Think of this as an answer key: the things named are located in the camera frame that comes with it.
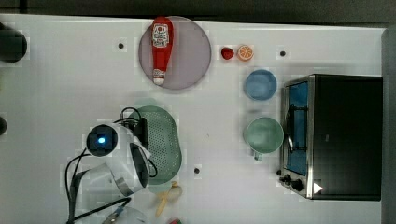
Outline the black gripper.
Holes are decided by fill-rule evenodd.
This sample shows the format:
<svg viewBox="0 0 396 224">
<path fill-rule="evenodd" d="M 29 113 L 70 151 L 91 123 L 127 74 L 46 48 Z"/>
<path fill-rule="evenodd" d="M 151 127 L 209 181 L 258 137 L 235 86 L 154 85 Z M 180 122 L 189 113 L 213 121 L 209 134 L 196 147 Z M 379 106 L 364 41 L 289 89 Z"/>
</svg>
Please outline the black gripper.
<svg viewBox="0 0 396 224">
<path fill-rule="evenodd" d="M 148 122 L 145 118 L 140 119 L 133 127 L 133 133 L 145 149 L 149 148 Z"/>
</svg>

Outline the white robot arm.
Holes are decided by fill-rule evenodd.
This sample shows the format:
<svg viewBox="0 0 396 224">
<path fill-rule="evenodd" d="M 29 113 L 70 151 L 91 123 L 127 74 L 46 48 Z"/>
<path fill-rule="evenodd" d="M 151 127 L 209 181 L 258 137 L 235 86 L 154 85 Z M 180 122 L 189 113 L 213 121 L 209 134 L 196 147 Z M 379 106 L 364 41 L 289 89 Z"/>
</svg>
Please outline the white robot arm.
<svg viewBox="0 0 396 224">
<path fill-rule="evenodd" d="M 75 224 L 109 207 L 115 211 L 105 218 L 104 224 L 114 224 L 131 196 L 147 186 L 150 152 L 137 133 L 117 120 L 91 128 L 82 155 L 101 163 L 72 175 L 66 224 Z"/>
</svg>

